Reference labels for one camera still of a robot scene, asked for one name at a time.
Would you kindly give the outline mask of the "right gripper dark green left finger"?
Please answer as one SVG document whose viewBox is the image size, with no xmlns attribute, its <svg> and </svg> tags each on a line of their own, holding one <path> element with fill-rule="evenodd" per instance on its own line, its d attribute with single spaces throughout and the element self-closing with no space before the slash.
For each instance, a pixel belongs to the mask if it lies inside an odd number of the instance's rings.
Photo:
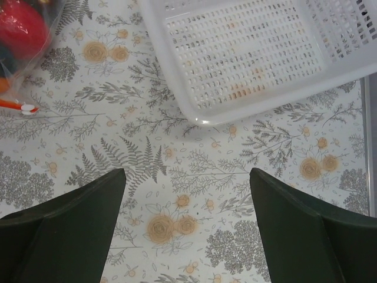
<svg viewBox="0 0 377 283">
<path fill-rule="evenodd" d="M 124 169 L 1 218 L 1 282 L 100 282 Z"/>
</svg>

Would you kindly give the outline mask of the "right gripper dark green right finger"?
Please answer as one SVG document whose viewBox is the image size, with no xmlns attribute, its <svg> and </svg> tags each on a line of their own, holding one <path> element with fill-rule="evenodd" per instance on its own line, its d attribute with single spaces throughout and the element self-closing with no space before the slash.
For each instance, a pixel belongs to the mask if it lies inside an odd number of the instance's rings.
<svg viewBox="0 0 377 283">
<path fill-rule="evenodd" d="M 376 218 L 308 195 L 256 167 L 250 185 L 272 282 L 376 282 Z"/>
</svg>

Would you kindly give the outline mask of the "red fake apple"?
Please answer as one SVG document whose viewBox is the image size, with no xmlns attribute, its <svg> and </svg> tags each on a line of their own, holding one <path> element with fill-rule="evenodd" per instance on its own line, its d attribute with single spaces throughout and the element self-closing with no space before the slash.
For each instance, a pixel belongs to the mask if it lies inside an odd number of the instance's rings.
<svg viewBox="0 0 377 283">
<path fill-rule="evenodd" d="M 32 58 L 50 45 L 50 30 L 43 17 L 24 1 L 3 1 L 1 42 L 16 57 Z"/>
</svg>

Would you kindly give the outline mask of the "clear zip top bag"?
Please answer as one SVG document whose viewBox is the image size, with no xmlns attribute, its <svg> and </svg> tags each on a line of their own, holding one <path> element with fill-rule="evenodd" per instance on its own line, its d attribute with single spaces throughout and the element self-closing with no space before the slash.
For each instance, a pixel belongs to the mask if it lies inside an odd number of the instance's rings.
<svg viewBox="0 0 377 283">
<path fill-rule="evenodd" d="M 65 1 L 24 1 L 43 17 L 49 27 L 51 43 L 61 19 Z M 1 42 L 1 107 L 20 111 L 24 115 L 32 115 L 38 106 L 30 102 L 21 93 L 21 85 L 32 73 L 38 61 L 45 55 L 50 45 L 32 58 L 19 58 Z"/>
</svg>

